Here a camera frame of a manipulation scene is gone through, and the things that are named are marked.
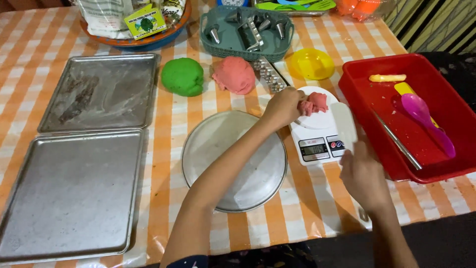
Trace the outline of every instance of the person's left hand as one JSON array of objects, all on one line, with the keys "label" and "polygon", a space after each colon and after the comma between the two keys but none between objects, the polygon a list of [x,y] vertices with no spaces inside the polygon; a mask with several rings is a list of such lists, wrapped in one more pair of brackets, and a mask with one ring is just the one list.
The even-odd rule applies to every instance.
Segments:
[{"label": "person's left hand", "polygon": [[273,131],[276,131],[301,116],[298,102],[306,98],[307,96],[302,90],[286,87],[269,100],[261,120],[266,121],[271,125]]}]

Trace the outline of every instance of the gray plastic basket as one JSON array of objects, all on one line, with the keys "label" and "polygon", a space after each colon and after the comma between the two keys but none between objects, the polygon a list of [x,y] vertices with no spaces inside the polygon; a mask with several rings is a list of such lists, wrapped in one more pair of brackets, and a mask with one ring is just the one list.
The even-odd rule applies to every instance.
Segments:
[{"label": "gray plastic basket", "polygon": [[[202,41],[205,50],[212,56],[220,58],[225,58],[227,56],[238,56],[251,62],[258,60],[261,56],[264,56],[269,62],[280,61],[291,46],[291,40],[294,34],[294,24],[291,22],[289,17],[275,11],[259,10],[246,7],[240,8],[245,17],[250,17],[254,12],[263,14],[267,12],[274,20],[285,19],[287,21],[285,28],[285,32],[287,33],[286,38],[281,40],[278,37],[278,34],[273,30],[261,31],[260,35],[264,41],[261,51],[248,52],[240,40],[238,34],[239,25],[225,21],[226,16],[232,11],[235,11],[237,7],[218,6],[200,17],[200,40]],[[220,29],[218,30],[220,44],[215,44],[205,35],[204,31],[209,23],[216,23],[220,25]]]}]

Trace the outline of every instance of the sleeve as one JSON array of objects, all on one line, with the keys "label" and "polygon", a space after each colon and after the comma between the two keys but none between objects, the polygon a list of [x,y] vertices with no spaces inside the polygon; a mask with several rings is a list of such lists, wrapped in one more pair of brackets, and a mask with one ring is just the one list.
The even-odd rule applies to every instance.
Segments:
[{"label": "sleeve", "polygon": [[167,266],[167,268],[207,268],[208,256],[193,255],[186,258],[174,261]]}]

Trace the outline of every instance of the round metal tray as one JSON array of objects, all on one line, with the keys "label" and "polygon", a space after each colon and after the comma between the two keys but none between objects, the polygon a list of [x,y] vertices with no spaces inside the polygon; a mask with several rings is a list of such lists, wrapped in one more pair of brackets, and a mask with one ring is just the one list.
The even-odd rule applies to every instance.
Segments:
[{"label": "round metal tray", "polygon": [[[198,124],[188,135],[182,149],[182,173],[187,185],[190,187],[213,161],[257,121],[257,117],[248,113],[226,111],[216,113]],[[246,212],[263,205],[281,187],[287,165],[284,145],[278,135],[273,133],[245,164],[216,210]]]}]

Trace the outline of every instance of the pink dough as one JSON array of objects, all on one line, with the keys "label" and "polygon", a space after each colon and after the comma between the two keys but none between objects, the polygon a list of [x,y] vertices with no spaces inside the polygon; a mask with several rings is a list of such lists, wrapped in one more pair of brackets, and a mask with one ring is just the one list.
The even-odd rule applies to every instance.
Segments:
[{"label": "pink dough", "polygon": [[297,108],[302,115],[311,116],[312,113],[326,112],[329,107],[326,104],[327,95],[313,92],[307,97],[307,101],[300,101]]},{"label": "pink dough", "polygon": [[297,104],[297,108],[301,112],[301,115],[311,116],[313,104],[312,102],[308,102],[308,101],[300,101]]},{"label": "pink dough", "polygon": [[314,105],[314,107],[312,107],[313,113],[317,113],[319,111],[326,112],[329,110],[329,107],[326,105],[327,95],[325,94],[313,92],[311,95],[309,95],[309,97],[307,97],[307,100],[312,102]]},{"label": "pink dough", "polygon": [[222,90],[228,89],[237,95],[248,94],[255,87],[255,72],[251,65],[241,57],[228,56],[224,58],[212,77]]}]

